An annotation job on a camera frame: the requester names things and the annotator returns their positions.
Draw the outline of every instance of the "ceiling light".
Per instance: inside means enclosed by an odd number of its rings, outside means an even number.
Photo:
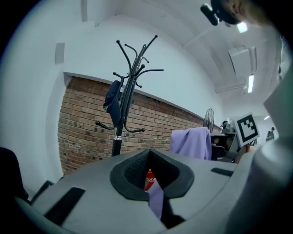
[[[237,28],[240,33],[246,32],[247,31],[247,25],[244,22],[241,22],[237,25]]]
[[[251,75],[249,78],[248,78],[248,93],[251,93],[252,92],[252,87],[253,87],[253,80],[254,80],[255,76],[254,75]]]

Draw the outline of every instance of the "person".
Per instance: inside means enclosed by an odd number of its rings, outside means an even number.
[[[266,141],[269,141],[269,140],[272,140],[272,139],[274,140],[275,139],[274,130],[275,130],[275,128],[272,127],[271,130],[267,133]]]
[[[265,11],[252,0],[211,0],[211,4],[226,23],[246,22],[257,27],[273,26]],[[285,77],[290,64],[293,62],[288,42],[283,36],[280,36],[280,40],[282,50],[277,76],[279,82]]]
[[[223,127],[223,129],[225,129],[226,128],[226,125],[225,125],[225,123],[227,123],[228,121],[227,120],[224,120],[223,122],[222,122],[222,124],[221,124],[221,126],[220,127]]]

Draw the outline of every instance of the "brick wall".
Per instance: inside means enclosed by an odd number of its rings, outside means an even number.
[[[112,125],[103,109],[109,85],[74,77],[64,94],[60,110],[58,141],[64,174],[103,158],[111,157],[115,130],[95,125],[96,120]],[[143,133],[123,130],[121,153],[138,149],[169,150],[173,130],[202,127],[203,120],[166,103],[135,93],[127,127],[145,128]]]

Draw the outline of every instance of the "coat rack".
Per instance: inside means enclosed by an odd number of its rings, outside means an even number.
[[[138,133],[138,132],[144,132],[145,131],[144,128],[135,129],[135,130],[129,130],[127,128],[127,117],[128,117],[128,112],[129,112],[129,108],[130,108],[134,88],[135,88],[135,86],[138,86],[140,88],[142,87],[141,85],[138,85],[137,79],[142,74],[144,74],[146,72],[164,71],[163,69],[150,69],[150,70],[142,71],[145,68],[145,65],[144,64],[141,65],[141,61],[144,59],[144,60],[147,61],[147,63],[149,63],[149,61],[145,57],[143,57],[143,55],[144,55],[145,51],[149,48],[149,46],[152,44],[152,42],[156,38],[157,38],[157,35],[151,40],[151,42],[148,45],[144,44],[139,54],[137,54],[137,51],[133,47],[125,44],[126,47],[132,49],[136,54],[136,58],[135,58],[132,66],[130,64],[130,60],[129,60],[125,50],[123,49],[123,47],[120,44],[120,41],[119,40],[116,41],[116,43],[119,45],[120,49],[122,50],[124,56],[126,57],[126,60],[127,60],[128,66],[129,66],[128,76],[121,76],[121,75],[113,72],[113,75],[116,75],[116,76],[121,78],[121,86],[122,86],[122,84],[124,82],[124,79],[128,78],[127,84],[126,84],[125,89],[124,89],[123,97],[122,97],[122,100],[121,100],[121,104],[120,104],[121,119],[118,122],[118,124],[116,126],[113,126],[113,127],[107,127],[106,125],[104,125],[100,121],[96,121],[96,125],[101,126],[101,127],[105,128],[105,129],[112,130],[112,129],[117,128],[116,136],[115,136],[115,138],[113,140],[112,156],[116,156],[116,155],[120,154],[121,145],[122,145],[122,137],[121,137],[121,135],[122,135],[123,126],[130,133]]]

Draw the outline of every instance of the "white wall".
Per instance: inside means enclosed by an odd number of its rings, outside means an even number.
[[[278,130],[276,129],[276,126],[272,121],[257,121],[256,122],[258,130],[260,132],[260,137],[257,139],[257,143],[260,145],[263,145],[266,142],[266,136],[268,131],[271,130],[272,127],[275,128],[274,134],[275,134],[275,140],[279,137]]]
[[[249,112],[256,116],[268,116],[265,106],[258,99],[248,99],[241,97],[224,99],[223,117],[240,117]]]
[[[55,45],[81,22],[79,0],[42,1],[13,35],[0,67],[0,146],[14,151],[32,196],[63,175],[58,116],[68,77],[55,65]]]
[[[146,69],[165,69],[141,76],[141,91],[180,106],[201,117],[208,108],[215,112],[215,124],[222,122],[222,102],[202,67],[182,47],[163,32],[126,16],[114,16],[103,21],[90,36],[79,44],[66,48],[64,71],[91,76],[93,79],[114,81],[112,72],[126,75],[128,65],[119,39],[140,50],[157,34],[145,57],[150,61]],[[134,53],[125,48],[133,61]]]

